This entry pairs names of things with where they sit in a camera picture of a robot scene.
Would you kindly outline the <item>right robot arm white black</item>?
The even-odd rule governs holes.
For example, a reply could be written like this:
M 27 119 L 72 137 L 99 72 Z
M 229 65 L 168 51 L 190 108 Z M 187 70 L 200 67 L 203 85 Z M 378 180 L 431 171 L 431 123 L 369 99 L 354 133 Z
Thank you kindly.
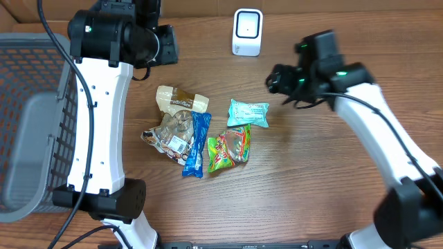
M 276 64 L 268 90 L 286 95 L 295 108 L 328 104 L 361 141 L 387 188 L 372 224 L 345 235 L 338 247 L 415 248 L 442 233 L 442 168 L 402 127 L 370 71 L 345 63 L 333 30 L 304 37 L 294 50 L 298 64 Z

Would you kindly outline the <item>blue snack bar wrapper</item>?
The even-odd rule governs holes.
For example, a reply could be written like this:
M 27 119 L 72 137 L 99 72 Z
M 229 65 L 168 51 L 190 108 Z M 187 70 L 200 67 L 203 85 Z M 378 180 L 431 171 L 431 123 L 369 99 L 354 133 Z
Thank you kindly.
M 210 113 L 191 112 L 194 143 L 182 171 L 182 176 L 203 177 L 203 150 L 211 121 Z

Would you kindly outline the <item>brown nut snack bag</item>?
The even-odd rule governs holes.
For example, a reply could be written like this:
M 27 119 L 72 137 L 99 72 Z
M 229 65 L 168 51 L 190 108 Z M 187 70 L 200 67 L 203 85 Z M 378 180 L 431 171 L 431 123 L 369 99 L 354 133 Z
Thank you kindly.
M 144 131 L 141 139 L 178 164 L 185 165 L 194 144 L 192 112 L 206 112 L 209 99 L 175 87 L 159 86 L 156 103 L 162 121 L 159 126 Z

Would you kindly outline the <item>teal tissue pack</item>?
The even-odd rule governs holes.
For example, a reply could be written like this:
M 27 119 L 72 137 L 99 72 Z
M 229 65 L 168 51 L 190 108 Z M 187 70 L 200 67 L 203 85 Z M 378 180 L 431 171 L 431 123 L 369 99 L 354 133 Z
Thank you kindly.
M 269 103 L 244 103 L 231 100 L 228 110 L 228 127 L 252 124 L 263 128 L 268 128 L 269 124 L 266 114 L 269 110 Z

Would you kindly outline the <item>green candy bag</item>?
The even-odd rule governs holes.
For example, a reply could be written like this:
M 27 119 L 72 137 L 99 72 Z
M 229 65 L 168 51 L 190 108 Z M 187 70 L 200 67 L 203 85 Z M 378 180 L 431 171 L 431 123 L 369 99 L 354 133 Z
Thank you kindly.
M 233 127 L 215 138 L 208 138 L 207 142 L 208 173 L 246 163 L 251 148 L 251 126 Z

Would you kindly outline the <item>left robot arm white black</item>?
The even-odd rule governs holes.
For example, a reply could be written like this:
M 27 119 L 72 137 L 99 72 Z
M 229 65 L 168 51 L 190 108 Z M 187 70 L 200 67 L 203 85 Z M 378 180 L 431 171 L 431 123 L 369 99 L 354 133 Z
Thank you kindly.
M 77 121 L 69 176 L 52 201 L 101 221 L 120 248 L 160 245 L 143 212 L 146 184 L 125 176 L 122 158 L 134 71 L 178 61 L 174 29 L 159 24 L 160 11 L 159 0 L 99 1 L 70 20 L 71 45 L 62 53 L 76 75 Z

